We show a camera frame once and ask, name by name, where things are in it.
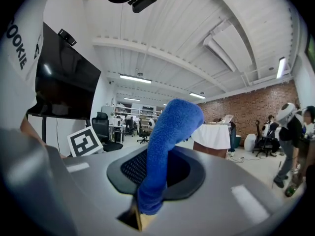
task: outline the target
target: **flat screen tv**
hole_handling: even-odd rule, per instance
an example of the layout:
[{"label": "flat screen tv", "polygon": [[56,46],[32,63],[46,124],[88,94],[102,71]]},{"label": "flat screen tv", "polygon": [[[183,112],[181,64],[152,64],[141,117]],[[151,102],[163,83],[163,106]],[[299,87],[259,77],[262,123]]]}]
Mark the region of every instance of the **flat screen tv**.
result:
[{"label": "flat screen tv", "polygon": [[90,119],[100,71],[44,24],[35,81],[37,104],[28,114]]}]

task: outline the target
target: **floor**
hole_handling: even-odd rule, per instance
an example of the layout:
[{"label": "floor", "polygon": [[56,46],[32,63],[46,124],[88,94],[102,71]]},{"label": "floor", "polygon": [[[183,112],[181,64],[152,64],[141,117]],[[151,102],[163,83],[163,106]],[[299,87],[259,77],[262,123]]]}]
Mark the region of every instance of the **floor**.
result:
[{"label": "floor", "polygon": [[[137,142],[139,139],[141,138],[138,136],[125,136],[125,141],[123,143],[124,148],[140,144]],[[192,149],[193,140],[192,138],[189,138],[187,142],[180,142],[176,145]],[[243,168],[261,182],[266,184],[278,197],[282,198],[284,201],[290,200],[284,195],[284,190],[289,184],[291,173],[288,174],[289,179],[284,181],[284,189],[280,189],[275,184],[273,184],[273,179],[279,170],[280,162],[281,165],[284,163],[285,155],[281,156],[279,153],[276,157],[265,157],[264,154],[260,154],[258,157],[256,157],[255,155],[256,153],[252,154],[251,152],[245,151],[244,148],[241,147],[235,150],[233,157],[228,156],[227,160],[237,164],[239,167]],[[302,195],[304,188],[305,185],[302,184],[292,198]]]}]

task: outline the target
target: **brick wall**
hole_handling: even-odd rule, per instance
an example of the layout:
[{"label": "brick wall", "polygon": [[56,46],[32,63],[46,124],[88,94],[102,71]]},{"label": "brick wall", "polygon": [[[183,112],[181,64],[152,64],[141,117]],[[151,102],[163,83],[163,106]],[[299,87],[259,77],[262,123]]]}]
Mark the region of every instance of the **brick wall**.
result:
[{"label": "brick wall", "polygon": [[234,115],[233,121],[236,124],[236,132],[242,136],[241,144],[243,144],[248,134],[257,134],[256,120],[260,121],[260,127],[262,127],[269,115],[276,116],[283,104],[295,103],[295,101],[298,103],[298,96],[294,81],[291,80],[289,83],[242,93],[206,104],[199,104],[199,106],[206,122],[225,115]]}]

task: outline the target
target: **cable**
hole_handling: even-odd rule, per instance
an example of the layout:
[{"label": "cable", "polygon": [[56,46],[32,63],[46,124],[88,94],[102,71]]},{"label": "cable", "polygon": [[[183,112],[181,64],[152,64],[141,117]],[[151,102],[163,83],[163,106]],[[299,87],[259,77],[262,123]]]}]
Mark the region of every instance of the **cable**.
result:
[{"label": "cable", "polygon": [[259,159],[246,159],[246,158],[244,158],[244,157],[241,157],[241,158],[240,158],[241,161],[238,161],[238,160],[236,160],[236,159],[234,159],[234,158],[232,158],[232,157],[230,157],[230,156],[227,156],[227,159],[228,159],[229,161],[231,161],[231,162],[234,162],[234,163],[244,163],[245,160],[246,160],[246,161],[258,161],[258,160],[266,159],[266,158],[267,158],[267,157],[261,157],[261,158],[259,158]]},{"label": "cable", "polygon": [[59,154],[61,154],[60,152],[60,147],[59,147],[59,140],[58,140],[58,119],[56,118],[56,135],[57,135],[57,143],[58,143],[58,150],[59,150]]}]

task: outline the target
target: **blue towel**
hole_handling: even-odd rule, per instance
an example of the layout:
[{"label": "blue towel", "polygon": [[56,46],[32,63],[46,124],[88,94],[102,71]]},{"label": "blue towel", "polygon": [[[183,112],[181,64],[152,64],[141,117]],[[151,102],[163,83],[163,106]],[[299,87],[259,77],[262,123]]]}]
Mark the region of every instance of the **blue towel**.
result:
[{"label": "blue towel", "polygon": [[166,188],[168,152],[202,123],[203,113],[197,105],[180,99],[167,104],[150,135],[147,176],[137,193],[141,213],[154,215],[161,208],[162,192]]}]

